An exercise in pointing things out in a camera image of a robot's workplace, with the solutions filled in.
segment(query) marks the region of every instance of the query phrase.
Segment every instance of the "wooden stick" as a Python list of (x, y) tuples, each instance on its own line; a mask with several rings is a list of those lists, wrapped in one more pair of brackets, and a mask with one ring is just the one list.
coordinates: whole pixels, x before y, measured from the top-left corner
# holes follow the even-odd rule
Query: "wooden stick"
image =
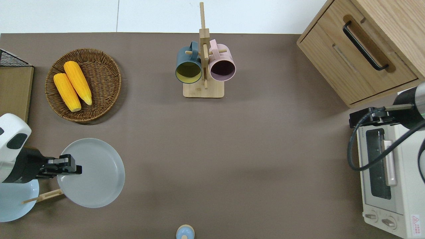
[(199, 6), (201, 7), (201, 28), (205, 28), (205, 15), (204, 15), (204, 2), (200, 2)]
[(62, 194), (63, 194), (63, 191), (61, 189), (56, 189), (56, 190), (53, 190), (53, 191), (50, 191), (50, 192), (47, 192), (47, 193), (40, 194), (38, 197), (25, 200), (25, 201), (22, 202), (22, 204), (32, 202), (32, 201), (36, 201), (36, 200), (37, 200), (37, 202), (41, 202), (41, 201), (44, 201), (46, 199), (56, 197), (56, 196), (59, 196), (59, 195), (62, 195)]
[[(220, 49), (219, 51), (218, 51), (219, 53), (223, 53), (223, 52), (227, 52), (227, 50), (226, 49)], [(188, 55), (191, 55), (192, 54), (192, 52), (191, 51), (185, 51), (185, 53), (186, 54), (188, 54)]]
[(208, 61), (208, 46), (203, 44), (202, 47), (204, 49), (204, 60)]

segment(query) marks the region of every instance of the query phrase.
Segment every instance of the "oven knob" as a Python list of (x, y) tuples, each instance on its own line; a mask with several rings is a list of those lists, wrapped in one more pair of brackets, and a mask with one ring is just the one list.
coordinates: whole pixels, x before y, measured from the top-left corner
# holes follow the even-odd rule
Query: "oven knob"
[(397, 228), (396, 220), (391, 216), (389, 216), (386, 219), (382, 219), (381, 221), (382, 221), (383, 224), (387, 225), (389, 228), (392, 228), (392, 229)]
[(374, 210), (372, 210), (370, 213), (367, 213), (367, 214), (364, 214), (364, 213), (363, 213), (363, 216), (364, 216), (365, 218), (369, 218), (369, 219), (371, 219), (371, 220), (372, 220), (372, 221), (374, 221), (374, 222), (377, 222), (377, 221), (378, 221), (377, 213), (376, 213)]

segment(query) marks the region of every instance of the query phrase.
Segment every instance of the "dark green mug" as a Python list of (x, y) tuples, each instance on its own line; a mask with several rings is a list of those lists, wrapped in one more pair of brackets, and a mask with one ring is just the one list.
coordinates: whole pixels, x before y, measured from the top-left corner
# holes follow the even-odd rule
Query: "dark green mug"
[(198, 55), (198, 43), (181, 48), (177, 53), (176, 77), (185, 84), (197, 82), (202, 76), (201, 57)]

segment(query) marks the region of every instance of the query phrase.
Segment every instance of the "wicker basket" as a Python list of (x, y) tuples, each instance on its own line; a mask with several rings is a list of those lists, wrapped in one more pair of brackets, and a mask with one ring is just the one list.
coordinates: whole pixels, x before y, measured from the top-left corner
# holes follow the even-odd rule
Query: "wicker basket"
[[(92, 95), (92, 105), (80, 99), (81, 110), (71, 112), (63, 102), (53, 76), (65, 73), (63, 65), (75, 61), (80, 66)], [(50, 68), (45, 84), (47, 101), (56, 114), (74, 122), (89, 122), (104, 115), (116, 102), (121, 90), (121, 72), (115, 61), (102, 51), (90, 48), (77, 49), (59, 58)]]

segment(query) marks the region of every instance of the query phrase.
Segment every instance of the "warning label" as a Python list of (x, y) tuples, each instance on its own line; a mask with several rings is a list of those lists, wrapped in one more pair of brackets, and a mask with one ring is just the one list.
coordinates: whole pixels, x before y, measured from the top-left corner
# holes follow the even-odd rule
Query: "warning label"
[(414, 236), (420, 236), (422, 234), (419, 215), (412, 215), (412, 232)]

